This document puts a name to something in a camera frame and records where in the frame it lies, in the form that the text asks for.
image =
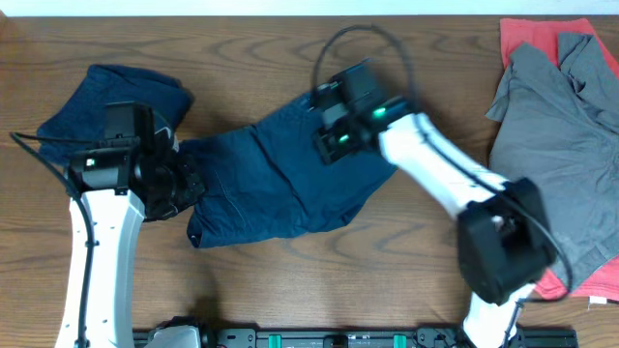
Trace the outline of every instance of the white wall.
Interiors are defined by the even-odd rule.
[[[0,0],[0,10],[8,16],[619,15],[619,0]]]

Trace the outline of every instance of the red towel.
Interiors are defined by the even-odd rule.
[[[525,19],[501,19],[501,57],[507,68],[510,54],[523,43],[529,43],[542,50],[550,63],[557,63],[557,34],[571,32],[592,34],[598,39],[604,59],[610,70],[619,78],[619,64],[606,49],[589,20],[582,18],[571,21],[532,21]],[[610,260],[591,275],[574,292],[573,296],[601,296],[619,301],[619,256]],[[551,299],[565,293],[563,283],[551,271],[546,271],[535,289],[543,298]]]

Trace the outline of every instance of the green clip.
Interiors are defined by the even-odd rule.
[[[403,334],[394,335],[394,348],[406,348],[406,336],[405,335]]]
[[[281,348],[281,336],[280,335],[269,334],[269,348]]]

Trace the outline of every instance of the green led light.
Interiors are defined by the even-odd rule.
[[[281,336],[279,334],[269,334],[269,348],[281,348]]]
[[[375,109],[372,114],[374,115],[374,117],[383,117],[386,111],[387,111],[386,108],[380,107],[380,108]]]
[[[406,336],[403,334],[394,335],[394,348],[406,348]]]

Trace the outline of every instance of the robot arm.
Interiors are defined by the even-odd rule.
[[[419,118],[418,122],[413,121],[414,117]],[[409,114],[394,121],[378,135],[382,156],[413,177],[453,219],[457,219],[471,201],[485,202],[494,194],[479,187],[439,156],[427,144],[419,127],[423,127],[431,141],[463,168],[496,189],[505,189],[505,178],[485,169],[462,153],[434,127],[426,114]],[[478,348],[499,347],[510,325],[516,302],[527,298],[534,288],[534,284],[524,284],[503,304],[488,303],[474,292],[469,313],[463,323],[467,337]],[[510,337],[515,334],[516,326],[513,326]]]
[[[79,307],[85,272],[95,275],[87,288],[88,346],[133,347],[133,261],[143,221],[176,216],[205,191],[191,158],[180,156],[172,132],[154,132],[151,109],[135,103],[107,107],[105,140],[74,154],[66,175],[81,192],[93,225],[90,270],[83,216],[75,201],[70,211],[73,254],[65,313],[56,348],[79,347]],[[200,346],[196,327],[162,330],[149,348]]]
[[[318,87],[313,103],[323,118],[314,140],[325,163],[378,149],[457,222],[458,265],[473,290],[464,331],[479,348],[500,346],[516,302],[529,296],[556,257],[539,226],[514,209],[526,207],[547,225],[535,185],[510,183],[470,159],[417,105],[387,100],[363,63]],[[516,332],[510,330],[510,336]]]

